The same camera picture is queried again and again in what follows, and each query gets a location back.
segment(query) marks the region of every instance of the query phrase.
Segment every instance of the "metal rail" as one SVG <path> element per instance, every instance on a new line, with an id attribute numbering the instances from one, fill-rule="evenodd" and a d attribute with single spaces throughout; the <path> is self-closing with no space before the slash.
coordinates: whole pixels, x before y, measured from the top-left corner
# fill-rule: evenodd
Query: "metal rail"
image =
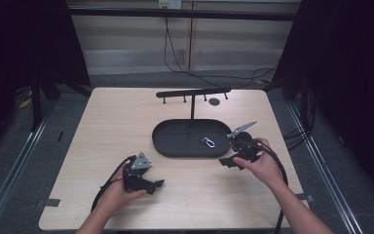
<path id="1" fill-rule="evenodd" d="M 31 11 L 30 8 L 16 8 L 17 11 Z M 201 10 L 166 10 L 166 9 L 125 9 L 102 7 L 68 7 L 33 9 L 45 14 L 68 14 L 73 16 L 108 16 L 108 17 L 150 17 L 150 18 L 191 18 L 191 19 L 225 19 L 225 20 L 274 20 L 295 21 L 296 14 L 252 13 Z"/>
<path id="2" fill-rule="evenodd" d="M 342 220 L 344 221 L 349 233 L 351 234 L 363 234 L 362 229 L 359 226 L 359 223 L 355 217 L 351 206 L 348 201 L 345 199 L 345 196 L 342 194 L 338 184 L 336 183 L 331 171 L 326 165 L 318 146 L 316 145 L 314 139 L 311 136 L 306 136 L 303 125 L 300 121 L 300 113 L 294 104 L 289 106 L 290 113 L 293 117 L 294 122 L 296 123 L 300 134 L 305 139 L 305 144 L 308 147 L 309 152 L 311 153 L 312 159 L 315 162 L 315 165 L 318 168 L 318 172 L 323 179 L 323 182 L 327 188 L 327 191 L 332 198 L 336 209 L 339 212 Z"/>
<path id="3" fill-rule="evenodd" d="M 5 181 L 2 183 L 0 187 L 0 216 L 4 211 L 7 203 L 9 202 L 11 195 L 17 186 L 17 183 L 22 175 L 24 168 L 32 154 L 32 151 L 38 142 L 41 134 L 44 132 L 45 126 L 47 124 L 47 120 L 49 115 L 51 114 L 52 110 L 55 107 L 55 102 L 52 101 L 49 110 L 42 119 L 40 125 L 36 128 L 34 132 L 31 132 L 28 140 L 26 141 L 25 145 L 23 146 L 22 151 L 20 152 L 17 160 L 15 161 L 11 171 L 8 173 Z"/>

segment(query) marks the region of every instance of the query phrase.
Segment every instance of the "white wall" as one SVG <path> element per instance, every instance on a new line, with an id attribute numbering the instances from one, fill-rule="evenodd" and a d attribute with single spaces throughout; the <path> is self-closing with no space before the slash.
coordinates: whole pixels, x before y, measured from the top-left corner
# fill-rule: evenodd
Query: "white wall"
<path id="1" fill-rule="evenodd" d="M 68 4 L 158 8 L 158 0 L 69 0 Z M 297 0 L 182 1 L 182 9 L 260 13 L 296 13 L 298 5 Z M 73 16 L 73 21 L 90 75 L 168 70 L 164 58 L 164 19 Z M 281 56 L 290 27 L 291 22 L 284 21 L 168 19 L 174 52 L 186 70 L 274 66 Z M 167 62 L 177 69 L 169 40 Z"/>

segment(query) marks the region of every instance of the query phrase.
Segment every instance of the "person's left hand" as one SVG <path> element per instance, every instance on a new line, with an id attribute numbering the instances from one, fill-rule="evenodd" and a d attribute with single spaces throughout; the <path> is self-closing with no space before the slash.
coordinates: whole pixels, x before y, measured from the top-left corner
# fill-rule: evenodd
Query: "person's left hand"
<path id="1" fill-rule="evenodd" d="M 128 202 L 142 197 L 146 190 L 127 192 L 124 188 L 123 169 L 124 166 L 114 175 L 111 185 L 105 190 L 99 199 L 96 209 L 103 209 L 104 212 L 112 215 L 121 209 Z"/>

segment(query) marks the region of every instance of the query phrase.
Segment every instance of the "vertical pole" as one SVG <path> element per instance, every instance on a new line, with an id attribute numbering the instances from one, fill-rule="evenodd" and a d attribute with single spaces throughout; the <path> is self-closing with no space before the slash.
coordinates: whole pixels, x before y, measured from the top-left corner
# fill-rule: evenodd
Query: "vertical pole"
<path id="1" fill-rule="evenodd" d="M 196 96 L 191 96 L 191 119 L 194 120 L 194 108 L 196 107 Z"/>

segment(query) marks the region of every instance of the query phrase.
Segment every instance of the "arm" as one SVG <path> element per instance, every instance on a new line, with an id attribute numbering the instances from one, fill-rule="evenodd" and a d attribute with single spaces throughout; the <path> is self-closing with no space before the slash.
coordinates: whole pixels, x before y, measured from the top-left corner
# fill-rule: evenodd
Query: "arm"
<path id="1" fill-rule="evenodd" d="M 95 209 L 76 232 L 77 234 L 101 233 L 112 214 L 130 201 L 147 193 L 146 190 L 129 193 L 124 189 L 123 167 L 115 174 L 112 181 L 114 182 L 105 190 Z"/>
<path id="2" fill-rule="evenodd" d="M 266 139 L 258 138 L 269 145 Z M 281 178 L 275 160 L 263 152 L 259 160 L 250 163 L 242 158 L 234 158 L 235 163 L 251 171 L 264 182 L 275 195 L 291 229 L 295 233 L 333 233 L 314 213 L 311 212 L 290 190 Z"/>

